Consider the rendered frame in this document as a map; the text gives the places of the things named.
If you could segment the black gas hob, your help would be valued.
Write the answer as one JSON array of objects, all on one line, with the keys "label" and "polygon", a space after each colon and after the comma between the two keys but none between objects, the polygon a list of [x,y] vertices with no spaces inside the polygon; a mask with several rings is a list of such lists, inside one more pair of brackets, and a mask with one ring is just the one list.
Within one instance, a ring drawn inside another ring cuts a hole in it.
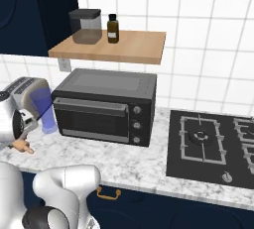
[{"label": "black gas hob", "polygon": [[254,118],[171,111],[166,175],[254,189]]}]

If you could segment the small tan object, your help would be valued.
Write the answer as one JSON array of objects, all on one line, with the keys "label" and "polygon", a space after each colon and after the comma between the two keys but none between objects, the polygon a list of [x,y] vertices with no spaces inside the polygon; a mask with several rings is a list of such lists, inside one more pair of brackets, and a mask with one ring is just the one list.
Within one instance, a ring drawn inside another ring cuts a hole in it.
[{"label": "small tan object", "polygon": [[12,143],[12,146],[21,153],[27,152],[32,154],[34,152],[34,150],[30,148],[29,143],[25,140],[16,140]]}]

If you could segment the navy wall cupboard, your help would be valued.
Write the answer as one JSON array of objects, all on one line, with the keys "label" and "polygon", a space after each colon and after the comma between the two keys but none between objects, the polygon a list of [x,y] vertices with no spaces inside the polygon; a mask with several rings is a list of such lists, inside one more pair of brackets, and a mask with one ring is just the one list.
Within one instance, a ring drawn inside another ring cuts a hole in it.
[{"label": "navy wall cupboard", "polygon": [[45,57],[71,35],[77,0],[0,0],[0,54]]}]

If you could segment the navy drawer front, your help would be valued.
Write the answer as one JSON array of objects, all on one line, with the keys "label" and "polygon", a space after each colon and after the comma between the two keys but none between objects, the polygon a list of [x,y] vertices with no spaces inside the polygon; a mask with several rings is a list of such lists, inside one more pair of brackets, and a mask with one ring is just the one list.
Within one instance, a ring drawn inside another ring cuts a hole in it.
[{"label": "navy drawer front", "polygon": [[98,197],[94,191],[87,205],[101,229],[169,229],[177,210],[173,197],[124,188],[115,200]]}]

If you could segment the silver toaster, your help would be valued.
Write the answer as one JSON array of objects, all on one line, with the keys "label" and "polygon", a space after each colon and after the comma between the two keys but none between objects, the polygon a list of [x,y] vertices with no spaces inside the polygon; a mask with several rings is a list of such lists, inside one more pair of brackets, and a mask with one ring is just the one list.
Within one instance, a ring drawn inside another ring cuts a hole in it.
[{"label": "silver toaster", "polygon": [[19,109],[27,109],[39,120],[38,112],[30,98],[31,93],[39,88],[50,87],[44,78],[23,76],[9,84],[5,91],[8,91],[13,96]]}]

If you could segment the black toaster oven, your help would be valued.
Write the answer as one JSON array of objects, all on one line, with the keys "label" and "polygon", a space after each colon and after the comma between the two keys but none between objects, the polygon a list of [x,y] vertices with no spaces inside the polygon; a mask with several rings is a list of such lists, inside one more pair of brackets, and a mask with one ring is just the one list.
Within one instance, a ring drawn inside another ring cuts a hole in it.
[{"label": "black toaster oven", "polygon": [[[122,143],[150,145],[156,102],[157,76],[151,73],[77,68],[53,91],[57,97],[126,104],[124,116],[55,109],[59,131],[64,136]],[[139,106],[141,113],[133,108]],[[135,129],[139,122],[141,129]],[[140,143],[133,143],[139,137]]]}]

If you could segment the brown glass bottle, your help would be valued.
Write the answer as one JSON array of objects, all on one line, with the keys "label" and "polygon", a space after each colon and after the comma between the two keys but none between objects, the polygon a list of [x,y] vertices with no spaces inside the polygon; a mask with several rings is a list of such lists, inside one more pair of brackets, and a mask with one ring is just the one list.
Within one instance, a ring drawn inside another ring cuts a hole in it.
[{"label": "brown glass bottle", "polygon": [[115,14],[108,15],[107,22],[107,38],[110,44],[117,44],[119,42],[119,23]]}]

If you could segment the navy base cupboard front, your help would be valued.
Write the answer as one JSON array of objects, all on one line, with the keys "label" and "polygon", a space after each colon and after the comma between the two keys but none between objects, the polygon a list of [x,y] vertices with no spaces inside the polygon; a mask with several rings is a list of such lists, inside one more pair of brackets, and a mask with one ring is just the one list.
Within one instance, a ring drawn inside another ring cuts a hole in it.
[{"label": "navy base cupboard front", "polygon": [[176,198],[172,229],[254,229],[254,211]]}]

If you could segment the blue translucent cup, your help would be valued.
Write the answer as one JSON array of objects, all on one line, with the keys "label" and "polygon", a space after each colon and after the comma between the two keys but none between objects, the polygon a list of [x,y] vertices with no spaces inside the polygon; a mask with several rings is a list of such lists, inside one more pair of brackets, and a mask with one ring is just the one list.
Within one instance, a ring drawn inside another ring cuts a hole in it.
[{"label": "blue translucent cup", "polygon": [[42,121],[43,133],[55,132],[58,127],[53,112],[51,90],[49,88],[36,89],[31,93],[30,98],[38,112],[38,119]]}]

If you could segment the white wall outlet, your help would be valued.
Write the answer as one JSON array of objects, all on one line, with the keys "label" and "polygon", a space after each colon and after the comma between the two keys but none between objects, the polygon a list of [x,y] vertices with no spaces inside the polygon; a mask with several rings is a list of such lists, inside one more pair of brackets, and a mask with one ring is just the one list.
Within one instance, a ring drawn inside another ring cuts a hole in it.
[{"label": "white wall outlet", "polygon": [[58,59],[60,71],[71,72],[70,60],[67,58]]}]

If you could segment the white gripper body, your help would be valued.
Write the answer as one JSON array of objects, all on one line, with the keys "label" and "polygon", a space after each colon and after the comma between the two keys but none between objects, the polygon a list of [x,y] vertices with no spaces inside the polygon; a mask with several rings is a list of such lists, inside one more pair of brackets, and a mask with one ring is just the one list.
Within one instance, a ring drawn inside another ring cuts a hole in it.
[{"label": "white gripper body", "polygon": [[27,135],[38,127],[38,122],[34,117],[18,121],[18,140],[24,140]]}]

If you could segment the clear jar with black lid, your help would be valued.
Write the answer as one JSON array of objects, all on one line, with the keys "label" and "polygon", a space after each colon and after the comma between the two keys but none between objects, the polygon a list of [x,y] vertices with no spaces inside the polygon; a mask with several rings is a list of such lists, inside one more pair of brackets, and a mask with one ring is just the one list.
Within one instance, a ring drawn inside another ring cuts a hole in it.
[{"label": "clear jar with black lid", "polygon": [[95,45],[102,38],[100,9],[75,9],[68,13],[76,44]]}]

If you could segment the wooden wall shelf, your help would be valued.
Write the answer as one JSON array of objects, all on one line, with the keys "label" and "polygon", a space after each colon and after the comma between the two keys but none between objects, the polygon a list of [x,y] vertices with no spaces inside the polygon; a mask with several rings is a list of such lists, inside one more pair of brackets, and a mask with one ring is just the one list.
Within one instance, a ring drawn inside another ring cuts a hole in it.
[{"label": "wooden wall shelf", "polygon": [[165,32],[121,31],[117,44],[109,44],[107,32],[95,45],[76,44],[68,37],[49,50],[49,57],[160,64]]}]

